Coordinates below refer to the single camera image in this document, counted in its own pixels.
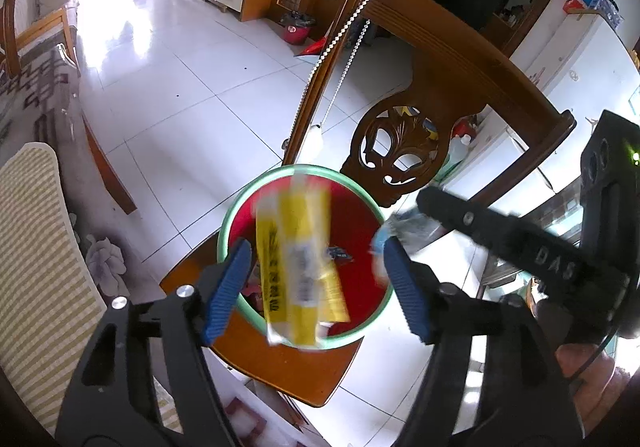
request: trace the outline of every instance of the green rim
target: green rim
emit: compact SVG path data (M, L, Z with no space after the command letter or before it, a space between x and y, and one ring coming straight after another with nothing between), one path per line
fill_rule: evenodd
M381 224L384 222L385 217L383 216L380 207L378 207L378 204L376 204L369 193L367 193L351 178L348 178L345 175L340 174L339 172L336 172L332 169L327 169L326 167L308 166L306 164L284 166L278 169L268 170L263 175L258 176L258 178L256 178L253 182L242 189L233 205L229 207L229 210L226 212L225 219L222 221L222 227L220 227L220 236L218 237L218 262L221 263L222 261L224 261L226 255L228 254L228 241L229 232L231 231L231 223L236 218L236 215L238 214L238 211L240 210L240 207L244 204L244 202L246 202L249 197L259 188L273 182L274 180L277 180L278 178L291 176L294 172L303 172L306 174L319 176L320 178L327 178L339 183L340 185L344 185L347 189L359 196L359 198L369 206L369 208ZM369 326L373 324L373 322L386 308L386 305L389 303L393 292L394 290L389 284L389 287L386 289L385 297L383 298L382 302L380 302L380 305L378 306L376 311L373 312L373 314L361 325L343 334L321 339L320 344L316 348L309 349L330 350L332 348L340 348L347 344L351 344L352 342L356 342L359 338L364 336ZM242 313L244 318L247 319L247 321L249 321L255 329L257 329L262 335L267 335L266 321L260 316L260 314L258 314L253 308L251 308L251 305L246 302L242 295L238 295L238 302L236 302L236 305L238 306L238 310L240 311L240 313Z

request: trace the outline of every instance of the yellow package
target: yellow package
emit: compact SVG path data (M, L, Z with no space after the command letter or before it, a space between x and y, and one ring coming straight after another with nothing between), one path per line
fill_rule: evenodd
M294 175L278 196L278 237L287 280L289 340L298 346L316 344L319 323L321 244L314 233L316 212L310 207L313 190L306 177Z
M329 244L329 224L330 224L330 199L327 189L316 188L309 196L309 207L312 211L312 219L316 221L316 232L321 243ZM335 269L334 262L324 252L322 257L323 267L320 274L321 299L320 299L320 321L321 322L348 322L349 313L344 302L340 277Z
M281 275L280 246L273 196L262 198L255 208L255 235L260 276L264 318L267 321L269 344L283 342L288 332L286 283Z
M256 206L256 245L270 344L288 339L313 347L321 323L349 320L340 280L326 250L329 192L306 175L290 188L263 196Z

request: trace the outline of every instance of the metal screw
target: metal screw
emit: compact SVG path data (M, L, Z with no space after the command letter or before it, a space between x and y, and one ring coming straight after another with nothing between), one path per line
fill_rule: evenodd
M175 291L175 293L178 294L178 297L191 297L193 292L195 292L195 289L190 284L183 284Z
M126 297L116 297L113 301L111 301L111 307L116 310L120 310L127 305Z
M455 295L458 293L458 287L453 283L442 283L438 291L442 295Z

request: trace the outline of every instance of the trash can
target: trash can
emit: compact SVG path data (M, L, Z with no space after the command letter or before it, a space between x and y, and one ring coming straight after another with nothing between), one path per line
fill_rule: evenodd
M295 164L270 170L246 186L226 212L218 237L218 261L225 260L229 248L239 237L251 242L255 249L255 217L252 207L263 190L288 185L293 173L301 172L325 182L331 191L330 246L340 247L351 256L350 261L337 262L340 284L350 321L335 323L327 337L315 348L330 350L363 337L380 317L393 294L393 288L380 286L373 275L371 240L384 221L373 198L350 178L324 167ZM260 333L266 335L265 320L238 295L237 308Z
M280 23L284 25L282 39L289 44L304 44L311 27L316 24L316 18L292 10L282 17Z

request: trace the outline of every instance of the red trash bin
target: red trash bin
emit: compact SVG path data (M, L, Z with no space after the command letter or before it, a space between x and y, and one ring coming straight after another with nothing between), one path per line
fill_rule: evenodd
M311 16L300 14L294 10L285 14L280 23L284 25L282 39L289 44L304 44L311 27L316 24L316 20Z
M304 44L309 32L311 32L311 28L308 26L293 26L288 24L284 27L282 39L289 44Z

